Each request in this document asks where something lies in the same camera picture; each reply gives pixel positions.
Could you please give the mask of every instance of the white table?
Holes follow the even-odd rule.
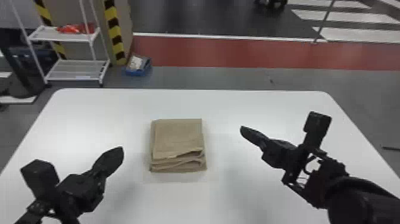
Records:
[[[280,182],[283,171],[239,134],[247,125],[301,143],[311,111],[333,117],[322,148],[400,196],[400,180],[323,92],[63,89],[54,94],[0,176],[0,223],[13,223],[33,201],[19,172],[35,158],[50,161],[64,179],[89,169],[121,145],[125,160],[107,180],[105,198],[82,224],[329,223]],[[160,118],[202,118],[208,170],[185,175],[148,171],[150,124]],[[57,223],[46,220],[44,223]]]

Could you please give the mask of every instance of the metal stand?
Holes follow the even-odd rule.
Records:
[[[328,8],[328,10],[327,10],[326,13],[325,13],[325,16],[324,16],[324,19],[323,19],[322,22],[321,22],[320,28],[318,29],[317,36],[315,37],[314,41],[312,42],[313,44],[316,44],[317,41],[318,41],[318,39],[320,38],[320,35],[321,35],[321,32],[322,32],[322,28],[324,27],[324,24],[325,24],[326,20],[328,19],[328,16],[329,16],[329,14],[330,14],[330,12],[331,12],[331,10],[332,10],[333,5],[335,4],[335,2],[336,2],[336,0],[330,1],[329,8]]]
[[[105,45],[104,37],[100,29],[99,20],[96,15],[95,7],[93,5],[93,0],[90,0],[90,7],[92,9],[94,19],[96,21],[97,28],[94,33],[89,32],[88,26],[88,18],[86,17],[85,8],[83,6],[83,1],[79,1],[80,10],[82,12],[83,22],[85,23],[86,34],[66,34],[59,33],[56,31],[56,27],[45,26],[43,21],[38,16],[38,20],[41,24],[31,35],[27,35],[25,28],[21,22],[21,18],[14,6],[13,0],[8,0],[11,5],[11,9],[18,21],[18,24],[23,32],[23,35],[26,39],[26,42],[32,52],[33,59],[37,65],[40,75],[42,76],[45,84],[50,80],[69,80],[69,81],[88,81],[88,80],[97,80],[99,84],[103,85],[103,78],[105,72],[110,64],[110,56],[108,55],[107,47]],[[95,50],[93,48],[93,43],[96,37],[100,34],[102,44],[104,47],[104,52],[107,55],[106,60],[97,60]],[[45,74],[40,62],[38,60],[38,56],[33,49],[32,42],[33,41],[58,41],[58,42],[80,42],[80,43],[88,43],[90,47],[90,51],[92,53],[92,61],[91,60],[63,60],[60,55],[58,56],[58,61],[53,65],[50,71]]]

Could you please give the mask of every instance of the red floor stripe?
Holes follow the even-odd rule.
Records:
[[[400,70],[400,45],[135,36],[154,66]]]

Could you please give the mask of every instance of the red object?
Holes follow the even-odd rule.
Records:
[[[78,28],[75,25],[65,25],[65,26],[59,26],[56,28],[57,31],[60,33],[80,33]]]
[[[93,23],[88,23],[87,28],[89,29],[89,33],[95,32],[95,25]],[[65,26],[59,26],[56,28],[60,33],[85,33],[86,34],[86,26],[84,23],[81,24],[67,24]]]
[[[89,33],[95,32],[95,25],[93,23],[88,23],[87,28],[89,29]],[[84,23],[79,24],[78,29],[79,29],[80,33],[86,33],[86,26]]]

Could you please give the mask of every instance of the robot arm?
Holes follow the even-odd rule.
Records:
[[[331,224],[400,223],[400,199],[370,181],[350,177],[345,165],[320,149],[331,118],[310,112],[304,126],[305,139],[298,147],[289,142],[269,139],[261,132],[242,126],[240,133],[260,147],[262,159],[273,168],[285,170],[282,183],[313,207],[328,210]],[[307,171],[313,160],[318,170]],[[298,182],[301,172],[306,183]]]

